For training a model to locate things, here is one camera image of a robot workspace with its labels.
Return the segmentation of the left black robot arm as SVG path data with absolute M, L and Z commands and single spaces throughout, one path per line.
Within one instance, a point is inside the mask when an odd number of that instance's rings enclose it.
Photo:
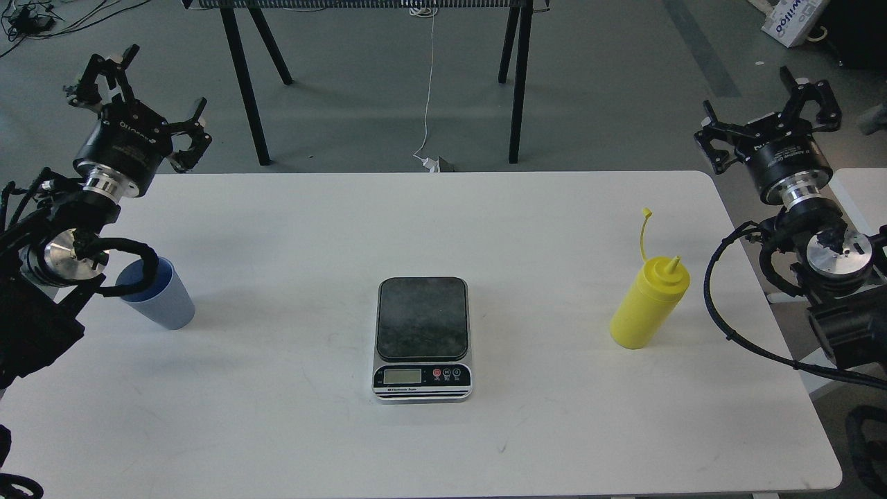
M 146 195 L 163 161 L 187 173 L 212 138 L 200 120 L 205 98 L 170 122 L 135 97 L 126 71 L 138 52 L 133 44 L 120 60 L 94 54 L 64 89 L 70 105 L 97 114 L 73 159 L 76 176 L 46 167 L 26 189 L 2 189 L 2 389 L 83 337 L 78 315 L 92 297 L 131 296 L 159 281 L 152 247 L 100 233 L 119 218 L 121 199 Z

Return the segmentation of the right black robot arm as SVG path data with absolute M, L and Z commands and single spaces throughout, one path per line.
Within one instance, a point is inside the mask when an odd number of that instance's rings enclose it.
M 751 353 L 830 381 L 885 389 L 883 379 L 857 372 L 864 365 L 885 367 L 885 228 L 873 236 L 852 229 L 839 205 L 821 193 L 834 171 L 814 133 L 835 132 L 842 123 L 830 83 L 796 78 L 788 67 L 780 67 L 780 80 L 789 94 L 782 110 L 745 124 L 722 122 L 703 102 L 706 118 L 694 141 L 713 173 L 739 162 L 760 201 L 780 208 L 723 238 L 705 270 L 705 307 L 725 338 Z M 808 301 L 807 319 L 829 366 L 771 353 L 720 315 L 712 274 L 739 239 L 759 244 L 758 265 L 770 284 Z

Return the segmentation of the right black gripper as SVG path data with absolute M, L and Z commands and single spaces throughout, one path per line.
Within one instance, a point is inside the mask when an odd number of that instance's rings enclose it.
M 694 140 L 715 175 L 742 162 L 750 173 L 760 201 L 785 203 L 783 193 L 795 177 L 808 179 L 822 189 L 832 179 L 829 165 L 812 133 L 836 132 L 843 112 L 827 80 L 797 79 L 781 66 L 780 81 L 789 92 L 779 116 L 767 114 L 746 125 L 721 122 L 709 100 L 701 103 L 705 118 Z M 802 117 L 807 103 L 818 110 L 811 122 Z

